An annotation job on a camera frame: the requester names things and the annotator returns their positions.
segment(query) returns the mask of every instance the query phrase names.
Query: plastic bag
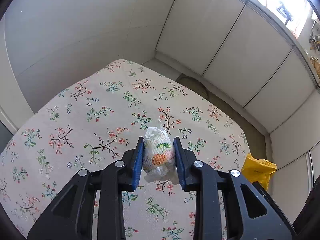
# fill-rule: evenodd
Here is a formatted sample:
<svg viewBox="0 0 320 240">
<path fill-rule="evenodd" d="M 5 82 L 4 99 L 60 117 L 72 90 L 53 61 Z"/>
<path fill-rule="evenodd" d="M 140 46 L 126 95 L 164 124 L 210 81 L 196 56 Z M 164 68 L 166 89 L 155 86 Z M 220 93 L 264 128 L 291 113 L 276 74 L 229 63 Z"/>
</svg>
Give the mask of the plastic bag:
<svg viewBox="0 0 320 240">
<path fill-rule="evenodd" d="M 148 127 L 143 143 L 142 167 L 147 173 L 144 179 L 147 182 L 170 179 L 172 184 L 178 184 L 174 148 L 159 119 L 157 127 Z"/>
<path fill-rule="evenodd" d="M 257 181 L 265 190 L 268 190 L 270 178 L 276 169 L 276 164 L 267 160 L 257 160 L 252 157 L 251 153 L 248 153 L 241 173 L 251 183 Z"/>
</svg>

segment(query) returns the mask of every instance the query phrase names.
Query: metal screw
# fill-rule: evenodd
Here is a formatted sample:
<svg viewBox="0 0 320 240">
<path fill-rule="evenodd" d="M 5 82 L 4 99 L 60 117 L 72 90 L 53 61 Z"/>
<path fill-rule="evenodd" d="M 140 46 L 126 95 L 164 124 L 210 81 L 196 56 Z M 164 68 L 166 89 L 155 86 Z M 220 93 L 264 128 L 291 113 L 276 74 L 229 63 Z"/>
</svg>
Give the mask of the metal screw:
<svg viewBox="0 0 320 240">
<path fill-rule="evenodd" d="M 232 170 L 232 171 L 231 171 L 231 175 L 234 176 L 234 177 L 239 177 L 239 176 L 240 176 L 240 171 L 238 171 L 238 170 Z"/>
<path fill-rule="evenodd" d="M 116 161 L 115 166 L 123 167 L 124 166 L 124 161 Z"/>
<path fill-rule="evenodd" d="M 193 163 L 193 165 L 196 166 L 196 167 L 202 167 L 202 166 L 203 166 L 203 163 L 202 163 L 202 161 L 195 161 L 195 162 Z"/>
<path fill-rule="evenodd" d="M 88 174 L 88 171 L 86 169 L 82 169 L 82 170 L 78 171 L 78 175 L 81 176 L 81 177 L 83 177 L 83 176 L 85 176 L 87 174 Z"/>
</svg>

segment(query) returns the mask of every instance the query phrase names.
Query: table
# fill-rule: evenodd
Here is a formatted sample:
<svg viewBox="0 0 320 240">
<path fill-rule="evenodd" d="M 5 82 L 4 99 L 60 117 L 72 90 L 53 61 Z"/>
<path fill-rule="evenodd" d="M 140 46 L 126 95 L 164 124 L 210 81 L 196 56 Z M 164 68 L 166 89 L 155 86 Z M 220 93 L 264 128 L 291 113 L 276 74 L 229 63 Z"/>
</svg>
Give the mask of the table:
<svg viewBox="0 0 320 240">
<path fill-rule="evenodd" d="M 157 119 L 172 141 L 179 136 L 215 169 L 240 169 L 249 152 L 241 128 L 210 102 L 150 69 L 116 60 L 61 91 L 0 155 L 0 201 L 17 229 L 26 237 L 79 169 L 97 171 L 121 159 Z M 144 176 L 134 193 L 123 192 L 127 239 L 192 239 L 196 192 L 170 181 L 148 184 Z"/>
</svg>

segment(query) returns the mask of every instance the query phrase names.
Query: yellow bag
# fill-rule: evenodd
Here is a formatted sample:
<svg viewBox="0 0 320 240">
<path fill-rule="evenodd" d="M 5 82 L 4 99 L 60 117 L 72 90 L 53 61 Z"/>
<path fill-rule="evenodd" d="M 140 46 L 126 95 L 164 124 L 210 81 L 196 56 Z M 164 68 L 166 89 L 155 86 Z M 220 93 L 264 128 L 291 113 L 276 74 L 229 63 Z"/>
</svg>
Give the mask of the yellow bag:
<svg viewBox="0 0 320 240">
<path fill-rule="evenodd" d="M 251 153 L 247 154 L 241 173 L 248 181 L 258 181 L 265 190 L 268 190 L 271 175 L 276 172 L 277 165 L 267 160 L 257 160 Z"/>
</svg>

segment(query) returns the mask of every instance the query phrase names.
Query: orange knitted fruit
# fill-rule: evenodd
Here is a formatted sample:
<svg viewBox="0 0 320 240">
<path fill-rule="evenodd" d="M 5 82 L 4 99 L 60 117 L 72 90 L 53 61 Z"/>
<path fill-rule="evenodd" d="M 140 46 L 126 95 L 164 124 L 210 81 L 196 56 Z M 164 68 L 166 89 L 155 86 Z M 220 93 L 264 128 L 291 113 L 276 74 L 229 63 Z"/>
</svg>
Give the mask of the orange knitted fruit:
<svg viewBox="0 0 320 240">
<path fill-rule="evenodd" d="M 155 166 L 162 165 L 167 162 L 167 157 L 164 154 L 155 154 L 152 157 L 152 164 Z"/>
</svg>

